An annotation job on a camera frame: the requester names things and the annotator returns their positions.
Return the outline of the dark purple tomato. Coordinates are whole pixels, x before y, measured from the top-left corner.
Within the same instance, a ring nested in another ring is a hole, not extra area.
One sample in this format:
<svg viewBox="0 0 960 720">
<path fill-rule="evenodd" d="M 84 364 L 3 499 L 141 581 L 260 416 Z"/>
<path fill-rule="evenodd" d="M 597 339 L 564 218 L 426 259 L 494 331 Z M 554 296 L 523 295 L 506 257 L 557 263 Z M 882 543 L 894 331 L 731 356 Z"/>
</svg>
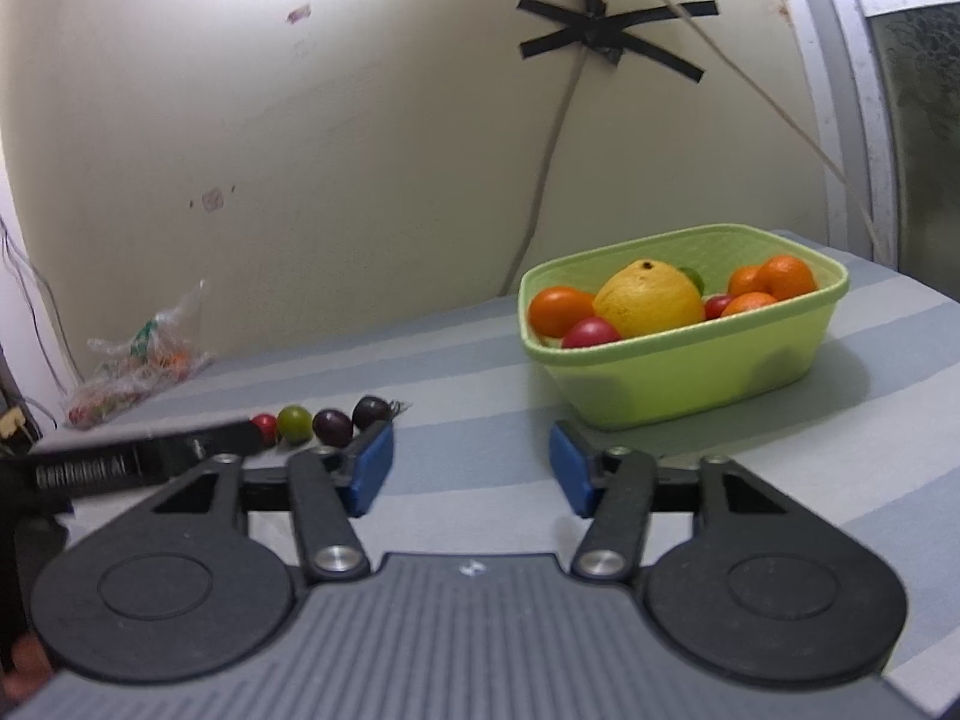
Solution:
<svg viewBox="0 0 960 720">
<path fill-rule="evenodd" d="M 392 403 L 376 395 L 364 395 L 353 406 L 352 423 L 359 433 L 366 431 L 375 422 L 391 421 L 393 417 Z"/>
<path fill-rule="evenodd" d="M 313 417 L 313 433 L 320 444 L 343 449 L 352 442 L 355 426 L 343 411 L 325 408 Z"/>
</svg>

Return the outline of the green tomato back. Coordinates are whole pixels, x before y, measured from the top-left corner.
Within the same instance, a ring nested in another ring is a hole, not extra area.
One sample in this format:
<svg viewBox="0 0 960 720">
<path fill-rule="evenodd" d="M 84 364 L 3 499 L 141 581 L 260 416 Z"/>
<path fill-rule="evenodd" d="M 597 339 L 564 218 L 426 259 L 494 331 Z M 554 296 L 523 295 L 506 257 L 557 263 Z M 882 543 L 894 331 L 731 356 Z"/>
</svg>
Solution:
<svg viewBox="0 0 960 720">
<path fill-rule="evenodd" d="M 314 435 L 311 411 L 301 405 L 283 406 L 277 415 L 277 434 L 288 444 L 306 444 Z"/>
</svg>

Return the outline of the green tomato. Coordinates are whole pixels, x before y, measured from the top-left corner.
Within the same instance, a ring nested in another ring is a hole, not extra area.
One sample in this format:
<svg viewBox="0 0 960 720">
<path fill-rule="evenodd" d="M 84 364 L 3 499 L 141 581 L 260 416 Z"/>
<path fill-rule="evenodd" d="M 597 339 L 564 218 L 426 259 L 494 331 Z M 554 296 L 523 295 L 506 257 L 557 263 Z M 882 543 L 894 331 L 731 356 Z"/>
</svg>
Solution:
<svg viewBox="0 0 960 720">
<path fill-rule="evenodd" d="M 688 268 L 688 266 L 681 266 L 679 268 L 680 273 L 693 284 L 693 288 L 698 291 L 698 296 L 703 298 L 706 294 L 706 284 L 704 284 L 704 279 L 701 277 L 695 268 Z"/>
<path fill-rule="evenodd" d="M 277 434 L 288 444 L 306 444 L 314 435 L 311 411 L 301 405 L 283 406 L 277 415 Z"/>
</svg>

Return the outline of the red cherry tomato back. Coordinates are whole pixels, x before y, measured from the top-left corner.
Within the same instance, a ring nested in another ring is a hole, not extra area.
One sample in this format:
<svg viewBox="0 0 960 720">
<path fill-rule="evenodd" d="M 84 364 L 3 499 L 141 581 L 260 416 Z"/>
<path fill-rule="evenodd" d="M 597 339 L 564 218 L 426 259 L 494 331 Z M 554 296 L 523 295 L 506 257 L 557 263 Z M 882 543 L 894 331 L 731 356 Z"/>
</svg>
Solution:
<svg viewBox="0 0 960 720">
<path fill-rule="evenodd" d="M 274 447 L 278 442 L 278 422 L 272 413 L 257 413 L 251 418 L 252 424 L 259 429 L 262 444 Z"/>
</svg>

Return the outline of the green plastic basket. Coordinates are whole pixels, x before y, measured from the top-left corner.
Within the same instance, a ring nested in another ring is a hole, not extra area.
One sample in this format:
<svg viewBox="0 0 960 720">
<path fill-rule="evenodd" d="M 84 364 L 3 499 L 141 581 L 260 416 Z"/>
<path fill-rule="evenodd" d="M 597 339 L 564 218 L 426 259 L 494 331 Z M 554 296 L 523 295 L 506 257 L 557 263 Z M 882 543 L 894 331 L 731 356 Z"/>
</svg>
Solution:
<svg viewBox="0 0 960 720">
<path fill-rule="evenodd" d="M 594 293 L 644 255 L 690 266 L 713 291 L 724 288 L 739 266 L 793 255 L 812 270 L 817 291 L 779 307 L 597 348 L 556 348 L 529 327 L 527 308 L 542 289 L 571 286 Z M 707 224 L 527 270 L 517 293 L 519 335 L 526 355 L 545 369 L 579 418 L 599 429 L 626 429 L 731 405 L 804 377 L 848 289 L 846 266 L 808 245 L 745 224 Z"/>
</svg>

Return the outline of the small orange tangerine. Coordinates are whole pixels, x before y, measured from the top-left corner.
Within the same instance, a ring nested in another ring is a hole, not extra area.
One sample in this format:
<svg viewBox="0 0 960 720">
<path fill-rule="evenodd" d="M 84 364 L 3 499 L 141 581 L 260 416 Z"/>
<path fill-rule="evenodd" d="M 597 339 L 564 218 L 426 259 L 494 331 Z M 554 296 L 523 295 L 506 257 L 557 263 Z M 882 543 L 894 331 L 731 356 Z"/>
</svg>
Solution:
<svg viewBox="0 0 960 720">
<path fill-rule="evenodd" d="M 535 294 L 527 306 L 527 323 L 537 337 L 559 340 L 594 316 L 594 296 L 571 286 L 552 286 Z"/>
</svg>

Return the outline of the large yellow citrus fruit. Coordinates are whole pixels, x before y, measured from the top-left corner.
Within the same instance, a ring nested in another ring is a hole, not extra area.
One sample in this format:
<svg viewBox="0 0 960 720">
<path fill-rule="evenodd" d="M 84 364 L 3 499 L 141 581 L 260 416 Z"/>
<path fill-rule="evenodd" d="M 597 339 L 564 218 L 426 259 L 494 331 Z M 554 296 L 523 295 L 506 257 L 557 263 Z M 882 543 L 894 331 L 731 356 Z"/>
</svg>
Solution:
<svg viewBox="0 0 960 720">
<path fill-rule="evenodd" d="M 592 309 L 622 338 L 672 332 L 704 321 L 697 285 L 683 271 L 657 260 L 635 260 L 608 278 Z"/>
</svg>

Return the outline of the green tomato front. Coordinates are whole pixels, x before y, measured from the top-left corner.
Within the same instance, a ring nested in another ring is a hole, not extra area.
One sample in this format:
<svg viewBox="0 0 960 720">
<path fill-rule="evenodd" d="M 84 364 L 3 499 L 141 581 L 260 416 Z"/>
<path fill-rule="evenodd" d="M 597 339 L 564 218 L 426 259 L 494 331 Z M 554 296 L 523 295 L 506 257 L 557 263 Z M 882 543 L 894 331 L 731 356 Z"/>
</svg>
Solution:
<svg viewBox="0 0 960 720">
<path fill-rule="evenodd" d="M 688 266 L 681 266 L 679 268 L 680 273 L 693 284 L 693 288 L 698 291 L 698 296 L 703 298 L 706 294 L 706 284 L 704 284 L 704 279 L 701 277 L 695 268 L 688 268 Z"/>
</svg>

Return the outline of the clear plastic snack bag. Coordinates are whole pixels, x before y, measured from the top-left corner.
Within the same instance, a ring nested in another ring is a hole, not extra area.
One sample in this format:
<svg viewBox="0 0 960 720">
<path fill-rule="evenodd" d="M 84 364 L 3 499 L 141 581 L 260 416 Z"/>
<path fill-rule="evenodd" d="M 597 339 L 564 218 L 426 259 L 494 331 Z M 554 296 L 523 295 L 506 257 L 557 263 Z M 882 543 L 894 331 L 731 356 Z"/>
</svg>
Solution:
<svg viewBox="0 0 960 720">
<path fill-rule="evenodd" d="M 208 366 L 213 355 L 197 340 L 206 293 L 208 283 L 200 280 L 128 340 L 89 340 L 101 362 L 65 400 L 68 426 L 87 431 L 106 424 Z"/>
</svg>

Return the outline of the black tape cross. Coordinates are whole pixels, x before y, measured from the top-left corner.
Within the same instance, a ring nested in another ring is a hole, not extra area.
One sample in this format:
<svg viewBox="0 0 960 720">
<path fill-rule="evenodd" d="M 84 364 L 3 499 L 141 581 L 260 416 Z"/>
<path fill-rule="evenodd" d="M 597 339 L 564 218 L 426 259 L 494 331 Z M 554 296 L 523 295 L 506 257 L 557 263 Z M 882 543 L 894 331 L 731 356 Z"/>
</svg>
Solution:
<svg viewBox="0 0 960 720">
<path fill-rule="evenodd" d="M 631 34 L 630 28 L 635 26 L 677 20 L 677 15 L 665 5 L 613 15 L 608 13 L 605 0 L 583 0 L 580 10 L 549 4 L 544 0 L 517 0 L 516 8 L 558 25 L 553 32 L 519 44 L 519 54 L 524 60 L 569 46 L 583 46 L 612 67 L 619 65 L 623 56 L 630 52 L 683 76 L 689 82 L 699 83 L 703 78 L 703 68 L 682 59 L 675 52 Z"/>
</svg>

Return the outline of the frosted glass door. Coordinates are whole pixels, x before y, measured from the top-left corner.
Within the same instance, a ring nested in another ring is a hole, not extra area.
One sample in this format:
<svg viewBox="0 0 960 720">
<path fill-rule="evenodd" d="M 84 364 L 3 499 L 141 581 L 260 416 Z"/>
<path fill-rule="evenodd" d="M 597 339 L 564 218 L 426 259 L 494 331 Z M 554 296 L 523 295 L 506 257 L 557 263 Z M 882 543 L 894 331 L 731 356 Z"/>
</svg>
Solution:
<svg viewBox="0 0 960 720">
<path fill-rule="evenodd" d="M 958 291 L 958 0 L 784 0 L 825 153 L 827 241 Z"/>
</svg>

